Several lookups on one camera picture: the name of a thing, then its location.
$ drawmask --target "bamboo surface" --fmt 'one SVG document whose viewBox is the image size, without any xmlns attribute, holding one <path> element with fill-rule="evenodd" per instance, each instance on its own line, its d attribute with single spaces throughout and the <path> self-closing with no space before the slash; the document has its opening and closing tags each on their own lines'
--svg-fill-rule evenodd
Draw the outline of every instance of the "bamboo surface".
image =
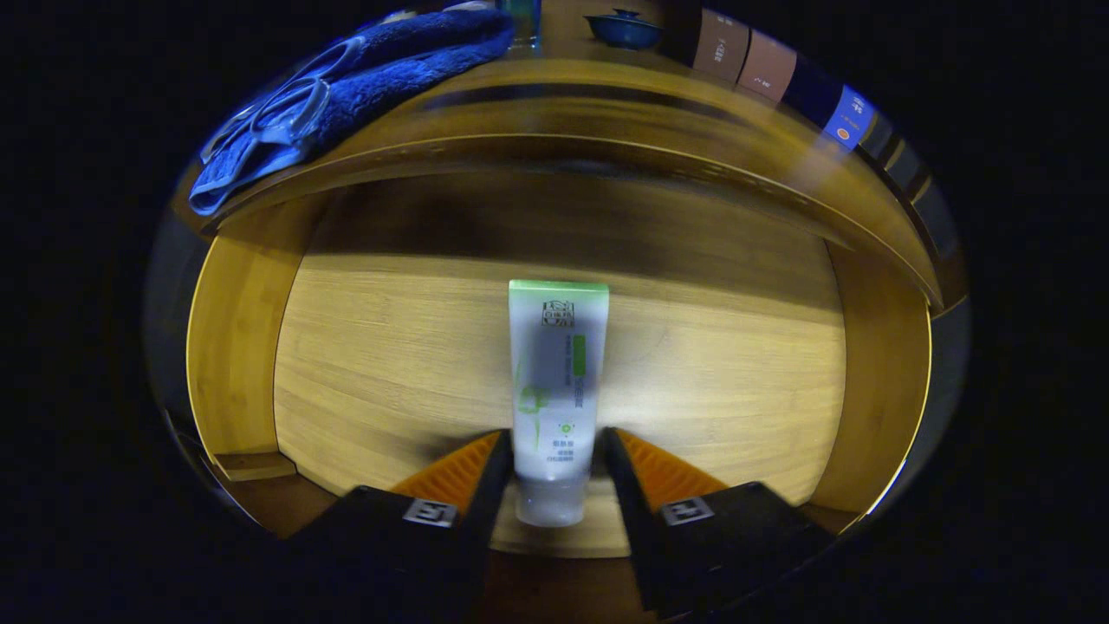
<svg viewBox="0 0 1109 624">
<path fill-rule="evenodd" d="M 204 259 L 190 309 L 185 369 L 196 430 L 216 464 L 222 457 L 277 451 L 277 336 L 324 201 L 306 196 L 251 215 L 217 236 Z"/>
<path fill-rule="evenodd" d="M 281 452 L 343 494 L 390 488 L 511 427 L 510 278 L 610 285 L 599 427 L 624 428 L 730 484 L 761 480 L 794 504 L 812 494 L 845 376 L 824 242 L 723 201 L 580 175 L 397 180 L 335 204 L 281 329 Z M 628 552 L 599 466 L 574 528 L 523 525 L 515 498 L 510 487 L 495 549 Z"/>
<path fill-rule="evenodd" d="M 847 337 L 843 419 L 813 504 L 866 513 L 913 444 L 932 369 L 920 293 L 865 255 L 828 245 Z"/>
</svg>

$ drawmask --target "wooden floor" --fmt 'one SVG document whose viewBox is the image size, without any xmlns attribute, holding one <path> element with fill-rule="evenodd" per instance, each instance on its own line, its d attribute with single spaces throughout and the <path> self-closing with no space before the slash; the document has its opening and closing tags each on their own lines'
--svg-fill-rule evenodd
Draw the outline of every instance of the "wooden floor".
<svg viewBox="0 0 1109 624">
<path fill-rule="evenodd" d="M 611 286 L 599 426 L 728 483 L 761 480 L 794 504 L 812 494 L 844 392 L 825 243 L 718 198 L 572 175 L 395 180 L 332 207 L 282 325 L 281 452 L 343 494 L 511 427 L 510 278 Z M 494 549 L 628 552 L 600 466 L 578 526 L 522 525 L 513 504 L 510 488 Z"/>
</svg>

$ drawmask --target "wooden shelf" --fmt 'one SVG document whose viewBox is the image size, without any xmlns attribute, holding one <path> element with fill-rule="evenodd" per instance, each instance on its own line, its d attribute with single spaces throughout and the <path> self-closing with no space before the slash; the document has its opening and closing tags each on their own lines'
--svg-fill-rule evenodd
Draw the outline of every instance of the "wooden shelf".
<svg viewBox="0 0 1109 624">
<path fill-rule="evenodd" d="M 927 249 L 856 154 L 756 95 L 608 61 L 501 60 L 413 98 L 313 162 L 265 177 L 212 217 L 376 180 L 526 166 L 712 193 L 873 254 L 942 303 Z"/>
<path fill-rule="evenodd" d="M 293 282 L 274 379 L 281 452 L 343 494 L 388 489 L 511 427 L 510 278 L 612 289 L 599 424 L 793 503 L 824 472 L 845 342 L 824 242 L 719 200 L 578 175 L 442 175 L 369 184 L 332 206 Z M 495 549 L 618 556 L 611 481 L 586 521 L 522 525 L 515 489 Z"/>
</svg>

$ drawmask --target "wooden panel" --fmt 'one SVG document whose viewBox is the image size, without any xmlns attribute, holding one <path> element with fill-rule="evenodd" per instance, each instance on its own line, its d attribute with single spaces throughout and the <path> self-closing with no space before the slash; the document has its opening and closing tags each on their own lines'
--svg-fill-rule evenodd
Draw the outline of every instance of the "wooden panel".
<svg viewBox="0 0 1109 624">
<path fill-rule="evenodd" d="M 247 515 L 282 540 L 307 526 L 338 500 L 298 474 L 236 482 L 211 464 L 208 469 Z"/>
<path fill-rule="evenodd" d="M 796 213 L 897 266 L 940 301 L 913 223 L 858 155 L 757 95 L 676 70 L 615 62 L 481 65 L 397 106 L 312 163 L 267 176 L 205 223 L 215 227 L 236 211 L 356 182 L 521 163 L 617 166 L 731 193 L 753 208 Z"/>
<path fill-rule="evenodd" d="M 223 454 L 216 464 L 231 481 L 258 481 L 296 474 L 296 464 L 281 453 Z"/>
<path fill-rule="evenodd" d="M 293 276 L 323 195 L 250 215 L 220 232 L 189 318 L 189 398 L 210 459 L 274 453 L 273 370 Z"/>
<path fill-rule="evenodd" d="M 928 393 L 927 303 L 865 254 L 828 244 L 847 338 L 843 417 L 811 502 L 867 512 L 893 481 Z"/>
<path fill-rule="evenodd" d="M 913 438 L 913 448 L 898 469 L 897 480 L 871 510 L 882 514 L 903 495 L 928 459 L 939 447 L 947 426 L 955 416 L 966 383 L 970 364 L 971 304 L 969 297 L 932 318 L 932 372 L 928 376 L 928 398 L 920 416 L 920 426 Z"/>
<path fill-rule="evenodd" d="M 511 427 L 510 278 L 612 288 L 601 426 L 794 504 L 818 481 L 842 410 L 844 330 L 824 243 L 720 200 L 526 173 L 396 180 L 321 223 L 277 350 L 282 453 L 334 493 L 387 489 Z M 494 548 L 627 553 L 594 469 L 586 521 L 522 525 L 506 492 Z"/>
<path fill-rule="evenodd" d="M 801 513 L 808 516 L 810 520 L 833 535 L 842 533 L 844 529 L 847 529 L 853 522 L 862 518 L 858 512 L 830 510 L 811 503 L 805 503 L 797 509 L 801 510 Z"/>
</svg>

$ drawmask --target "black background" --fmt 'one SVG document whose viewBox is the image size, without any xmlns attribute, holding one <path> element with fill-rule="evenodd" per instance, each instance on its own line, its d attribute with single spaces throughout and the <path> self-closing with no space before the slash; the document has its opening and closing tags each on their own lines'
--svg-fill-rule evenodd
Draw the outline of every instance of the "black background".
<svg viewBox="0 0 1109 624">
<path fill-rule="evenodd" d="M 1106 10 L 736 4 L 867 95 L 933 166 L 975 306 L 969 387 L 929 468 L 873 531 L 745 614 L 1090 617 L 1109 581 L 1089 531 L 1105 518 L 1105 471 L 1087 451 L 1103 449 L 1107 410 L 1079 399 L 1098 390 L 1103 349 L 1086 324 L 1106 289 L 1093 262 L 1105 129 L 1091 114 Z M 243 572 L 264 544 L 175 456 L 145 388 L 139 301 L 189 156 L 253 89 L 379 9 L 196 0 L 43 11 L 6 19 L 8 155 L 20 166 L 4 213 L 27 249 L 10 305 L 28 327 L 10 344 L 29 354 L 11 379 L 30 433 L 9 438 L 9 590 L 20 600 L 4 602 L 89 616 L 154 607 L 171 620 L 278 603 L 312 613 L 321 596 L 283 571 Z"/>
</svg>

